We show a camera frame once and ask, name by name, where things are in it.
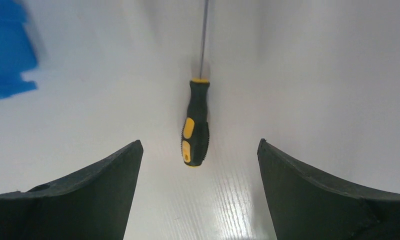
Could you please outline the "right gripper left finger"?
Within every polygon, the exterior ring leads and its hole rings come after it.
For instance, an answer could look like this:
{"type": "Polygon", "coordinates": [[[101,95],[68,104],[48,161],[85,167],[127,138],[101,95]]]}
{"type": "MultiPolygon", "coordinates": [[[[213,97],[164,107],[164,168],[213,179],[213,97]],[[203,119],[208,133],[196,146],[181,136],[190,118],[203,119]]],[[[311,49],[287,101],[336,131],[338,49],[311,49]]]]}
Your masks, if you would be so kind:
{"type": "Polygon", "coordinates": [[[143,157],[136,140],[29,191],[0,194],[0,240],[121,240],[143,157]]]}

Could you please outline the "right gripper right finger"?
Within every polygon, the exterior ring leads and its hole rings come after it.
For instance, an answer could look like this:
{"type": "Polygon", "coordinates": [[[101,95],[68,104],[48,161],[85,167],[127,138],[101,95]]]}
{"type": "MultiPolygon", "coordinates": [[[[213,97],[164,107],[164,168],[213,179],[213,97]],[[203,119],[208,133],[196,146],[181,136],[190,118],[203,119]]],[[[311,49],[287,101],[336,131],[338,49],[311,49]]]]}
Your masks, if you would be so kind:
{"type": "Polygon", "coordinates": [[[400,240],[400,193],[344,180],[265,139],[257,157],[279,240],[400,240]]]}

